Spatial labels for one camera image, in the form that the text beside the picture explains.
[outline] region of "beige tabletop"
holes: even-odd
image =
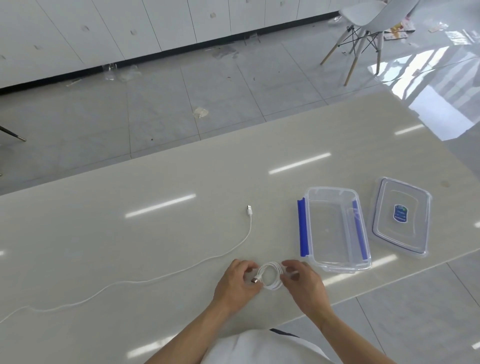
[[[253,207],[250,237],[225,257],[110,287],[78,307],[12,315],[0,324],[0,361],[143,363],[205,308],[232,259],[299,258],[297,199],[312,186],[354,189],[365,217],[381,176],[433,196],[430,254],[413,258],[369,236],[370,270],[322,274],[332,303],[479,249],[480,183],[418,125],[394,96],[375,94],[0,196],[1,318],[224,253],[246,235]],[[284,288],[263,290],[223,334],[300,315]]]

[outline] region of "clear plastic lid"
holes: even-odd
[[[327,272],[370,268],[368,238],[355,191],[312,187],[298,207],[301,256]]]
[[[381,178],[374,207],[373,233],[404,253],[426,256],[431,200],[432,196],[421,188]]]

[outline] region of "white cable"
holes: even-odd
[[[104,290],[106,290],[107,288],[109,287],[112,287],[112,286],[116,286],[116,285],[119,285],[119,284],[126,284],[126,283],[129,283],[129,284],[145,284],[145,283],[152,283],[152,282],[155,282],[157,280],[160,280],[160,279],[163,279],[163,278],[167,278],[167,277],[170,277],[170,276],[173,276],[174,274],[177,274],[177,273],[181,273],[181,272],[184,272],[186,270],[189,270],[193,267],[196,267],[197,265],[203,263],[203,262],[206,262],[207,260],[210,260],[210,259],[215,259],[215,258],[221,258],[223,256],[226,256],[227,254],[233,252],[235,249],[237,249],[240,245],[242,245],[245,240],[247,240],[248,236],[250,235],[250,232],[252,231],[252,207],[251,206],[248,206],[247,207],[247,213],[248,213],[248,216],[250,217],[250,228],[248,229],[248,234],[247,236],[245,236],[245,238],[240,242],[238,243],[237,245],[235,245],[233,248],[231,248],[228,252],[226,253],[223,253],[223,254],[220,254],[220,255],[215,255],[215,256],[211,256],[209,258],[205,258],[204,260],[201,260],[200,262],[198,263],[195,263],[194,265],[188,267],[188,268],[184,268],[184,269],[181,269],[181,270],[177,270],[176,272],[172,272],[172,273],[168,273],[168,274],[165,274],[163,276],[160,276],[160,277],[156,277],[156,278],[152,278],[152,279],[148,279],[148,280],[120,280],[118,282],[114,282],[114,283],[111,283],[109,284],[108,286],[102,288],[101,290],[99,290],[97,293],[95,293],[93,296],[90,296],[88,297],[87,299],[83,300],[83,301],[80,301],[80,302],[76,302],[76,303],[69,303],[69,304],[63,304],[61,306],[58,306],[58,307],[55,307],[55,308],[49,308],[49,309],[46,309],[46,310],[41,310],[41,309],[38,309],[38,308],[33,308],[33,307],[30,307],[30,306],[23,306],[23,307],[20,307],[20,308],[17,308],[15,311],[13,311],[12,313],[10,313],[9,315],[7,315],[5,318],[3,318],[1,321],[0,321],[0,324],[2,322],[4,322],[5,320],[7,320],[10,316],[12,316],[13,314],[19,312],[19,311],[22,311],[22,310],[29,310],[29,311],[32,311],[32,312],[38,312],[38,313],[47,313],[47,312],[54,312],[54,311],[57,311],[57,310],[61,310],[61,309],[64,309],[64,308],[70,308],[70,307],[76,307],[76,306],[79,306],[89,300],[91,300],[92,298],[98,296],[100,293],[102,293]]]
[[[265,285],[265,283],[262,279],[262,275],[265,272],[265,270],[269,267],[271,267],[275,270],[276,276],[275,276],[275,279],[272,282],[272,284],[269,284],[267,286],[267,285]],[[280,287],[283,286],[283,283],[280,280],[280,274],[284,274],[283,267],[277,262],[268,262],[268,263],[263,264],[258,269],[258,272],[257,272],[256,276],[252,279],[252,282],[256,283],[257,282],[256,280],[259,280],[260,282],[262,282],[264,284],[264,288],[266,288],[268,290],[271,290],[271,291],[275,291],[275,290],[278,290]]]

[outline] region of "white cabinet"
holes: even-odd
[[[296,20],[298,8],[299,0],[266,0],[265,26]]]
[[[93,0],[125,59],[161,51],[142,0]]]
[[[228,0],[188,0],[197,42],[231,35]]]
[[[340,9],[346,8],[347,6],[357,5],[359,0],[332,0],[328,12],[336,12]]]
[[[330,1],[335,0],[300,0],[297,19],[310,18],[311,16],[327,14]]]
[[[0,87],[84,68],[35,0],[0,0]]]
[[[144,0],[162,50],[195,44],[187,0]]]
[[[232,34],[265,26],[265,0],[228,0]]]
[[[124,59],[92,0],[37,0],[86,67]]]

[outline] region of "label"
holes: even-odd
[[[406,223],[407,222],[408,209],[403,205],[395,205],[393,218],[395,221]]]

